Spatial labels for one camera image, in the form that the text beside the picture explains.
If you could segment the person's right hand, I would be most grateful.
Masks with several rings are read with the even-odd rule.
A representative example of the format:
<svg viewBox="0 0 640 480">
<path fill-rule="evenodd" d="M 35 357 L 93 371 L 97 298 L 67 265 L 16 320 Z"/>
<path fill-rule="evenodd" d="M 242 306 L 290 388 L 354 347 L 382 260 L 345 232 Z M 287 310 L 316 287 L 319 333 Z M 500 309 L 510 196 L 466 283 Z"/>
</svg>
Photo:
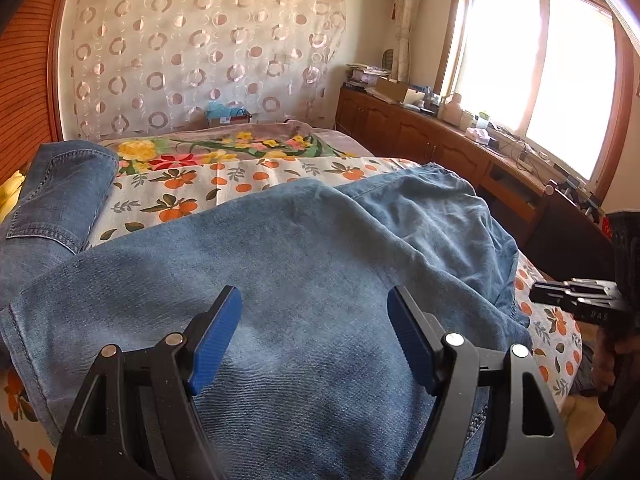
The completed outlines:
<svg viewBox="0 0 640 480">
<path fill-rule="evenodd" d="M 591 378 L 594 388 L 605 392 L 614 385 L 616 356 L 639 352 L 639 333 L 622 333 L 608 328 L 597 330 L 596 350 L 593 351 Z"/>
</svg>

